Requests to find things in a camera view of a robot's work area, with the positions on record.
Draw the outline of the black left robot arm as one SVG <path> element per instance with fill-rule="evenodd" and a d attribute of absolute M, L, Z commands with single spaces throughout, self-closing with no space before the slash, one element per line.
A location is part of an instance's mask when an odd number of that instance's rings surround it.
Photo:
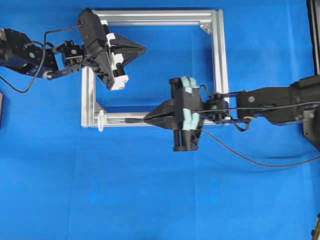
<path fill-rule="evenodd" d="M 98 56 L 92 56 L 83 45 L 75 45 L 72 40 L 55 46 L 48 41 L 32 41 L 22 32 L 1 28 L 0 65 L 21 75 L 48 80 L 88 67 L 108 90 L 123 89 L 129 80 L 125 66 L 144 54 L 147 48 L 110 32 L 107 21 L 101 23 L 107 41 L 106 48 Z"/>

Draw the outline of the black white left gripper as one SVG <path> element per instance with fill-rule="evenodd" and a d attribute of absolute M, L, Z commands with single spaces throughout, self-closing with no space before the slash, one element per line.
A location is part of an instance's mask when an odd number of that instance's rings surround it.
<path fill-rule="evenodd" d="M 129 80 L 124 67 L 144 54 L 147 48 L 122 35 L 110 32 L 107 22 L 100 22 L 106 34 L 104 51 L 97 56 L 92 56 L 83 47 L 91 69 L 106 88 L 109 91 L 121 90 Z"/>

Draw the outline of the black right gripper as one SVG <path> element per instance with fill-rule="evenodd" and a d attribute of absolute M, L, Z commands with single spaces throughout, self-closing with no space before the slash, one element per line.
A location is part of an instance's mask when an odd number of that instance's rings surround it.
<path fill-rule="evenodd" d="M 200 87 L 192 77 L 176 77 L 169 80 L 171 98 L 149 112 L 143 122 L 166 130 L 173 130 L 175 152 L 199 149 L 198 143 L 203 120 L 198 111 L 203 109 Z"/>

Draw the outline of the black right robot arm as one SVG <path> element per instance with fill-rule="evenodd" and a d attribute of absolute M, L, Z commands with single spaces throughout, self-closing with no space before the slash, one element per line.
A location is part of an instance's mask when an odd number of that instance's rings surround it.
<path fill-rule="evenodd" d="M 252 91 L 213 93 L 202 101 L 200 87 L 191 77 L 172 78 L 171 98 L 162 102 L 142 120 L 172 130 L 176 152 L 195 151 L 205 120 L 215 124 L 249 126 L 264 117 L 271 124 L 302 124 L 304 137 L 320 148 L 320 77 L 303 78 L 288 87 L 264 87 Z"/>

